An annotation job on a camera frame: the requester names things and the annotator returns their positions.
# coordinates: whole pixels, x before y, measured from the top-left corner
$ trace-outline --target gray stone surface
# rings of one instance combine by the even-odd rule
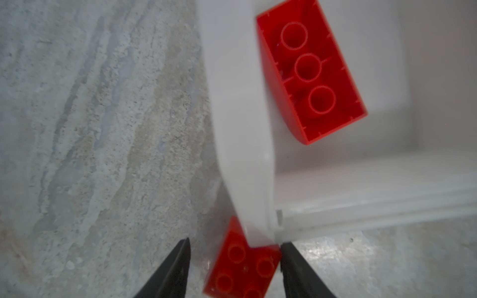
[[[186,236],[200,297],[232,214],[193,0],[0,1],[0,297],[132,297]],[[476,227],[297,247],[341,298],[477,297]]]

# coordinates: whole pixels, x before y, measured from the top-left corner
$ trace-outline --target white plastic container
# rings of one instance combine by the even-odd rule
[[[197,0],[219,166],[249,244],[477,214],[475,2],[321,0],[369,115],[309,146],[261,72],[255,16],[278,3]]]

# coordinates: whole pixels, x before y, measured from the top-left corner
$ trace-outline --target red plastic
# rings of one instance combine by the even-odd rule
[[[280,259],[278,245],[250,248],[234,216],[204,294],[216,298],[263,298]]]
[[[257,17],[265,78],[293,135],[311,144],[367,115],[316,0],[289,0]]]

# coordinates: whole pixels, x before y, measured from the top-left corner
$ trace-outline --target white plastic wall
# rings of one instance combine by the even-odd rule
[[[474,1],[321,0],[369,115],[310,146],[259,86],[251,15],[277,1],[198,3],[220,168],[249,244],[477,213]],[[212,18],[220,7],[233,9]]]

